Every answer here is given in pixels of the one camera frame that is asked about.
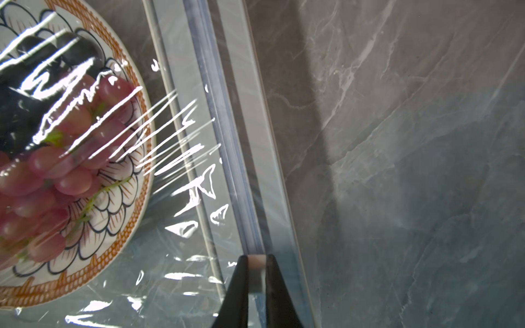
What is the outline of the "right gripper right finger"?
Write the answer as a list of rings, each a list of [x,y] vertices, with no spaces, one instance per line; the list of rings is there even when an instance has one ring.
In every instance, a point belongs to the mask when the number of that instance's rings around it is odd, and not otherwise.
[[[276,257],[271,254],[266,259],[265,295],[268,328],[303,328]]]

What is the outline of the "white plastic wrap dispenser box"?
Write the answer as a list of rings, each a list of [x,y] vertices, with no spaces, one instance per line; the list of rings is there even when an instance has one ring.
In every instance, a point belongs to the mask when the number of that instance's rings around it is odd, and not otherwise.
[[[177,94],[172,113],[185,162],[177,191],[198,214],[221,305],[246,255],[247,327],[267,327],[271,254],[303,327],[314,327],[246,3],[146,1],[144,7],[166,90]]]

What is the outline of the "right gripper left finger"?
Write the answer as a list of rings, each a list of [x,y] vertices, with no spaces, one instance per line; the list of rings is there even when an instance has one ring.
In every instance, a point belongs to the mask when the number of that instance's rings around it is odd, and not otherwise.
[[[240,256],[212,328],[246,328],[248,322],[248,257]]]

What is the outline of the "patterned plate orange rim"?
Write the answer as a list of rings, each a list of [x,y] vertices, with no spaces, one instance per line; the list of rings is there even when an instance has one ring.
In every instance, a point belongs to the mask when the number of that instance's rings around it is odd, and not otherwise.
[[[1,2],[2,308],[68,295],[119,255],[146,210],[153,121],[86,2]]]

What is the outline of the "clear plastic wrap sheet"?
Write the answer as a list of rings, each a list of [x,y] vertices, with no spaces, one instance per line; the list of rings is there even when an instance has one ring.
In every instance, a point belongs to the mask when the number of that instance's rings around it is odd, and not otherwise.
[[[210,327],[246,191],[206,1],[1,2],[1,326]]]

